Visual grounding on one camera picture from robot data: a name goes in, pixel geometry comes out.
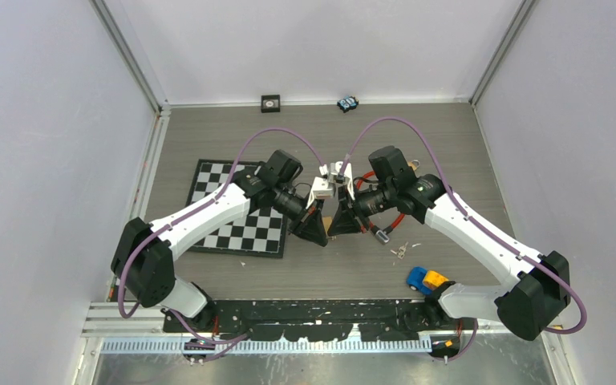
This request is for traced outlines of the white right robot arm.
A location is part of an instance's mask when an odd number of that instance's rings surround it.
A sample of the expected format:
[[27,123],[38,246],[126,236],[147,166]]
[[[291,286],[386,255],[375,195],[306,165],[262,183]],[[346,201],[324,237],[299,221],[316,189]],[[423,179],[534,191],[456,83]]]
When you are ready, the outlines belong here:
[[446,329],[458,318],[501,322],[514,335],[533,341],[570,304],[569,262],[559,252],[547,255],[521,244],[471,209],[433,174],[417,176],[394,146],[372,152],[368,160],[375,187],[359,191],[351,165],[342,161],[321,168],[338,193],[338,211],[327,233],[363,233],[370,218],[389,209],[434,229],[481,263],[499,282],[466,286],[453,280],[434,284],[426,319]]

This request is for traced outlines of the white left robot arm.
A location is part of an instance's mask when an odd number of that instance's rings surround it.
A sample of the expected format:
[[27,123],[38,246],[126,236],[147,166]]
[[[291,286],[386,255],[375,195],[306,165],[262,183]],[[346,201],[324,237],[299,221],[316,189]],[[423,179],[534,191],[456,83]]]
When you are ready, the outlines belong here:
[[321,204],[294,192],[292,183],[301,170],[297,158],[277,150],[256,170],[235,170],[221,187],[177,213],[152,223],[131,219],[111,262],[119,281],[120,314],[125,318],[133,314],[124,305],[130,292],[140,306],[176,311],[196,332],[210,328],[214,312],[209,297],[176,275],[175,261],[210,233],[259,209],[273,209],[288,219],[295,237],[327,246]]

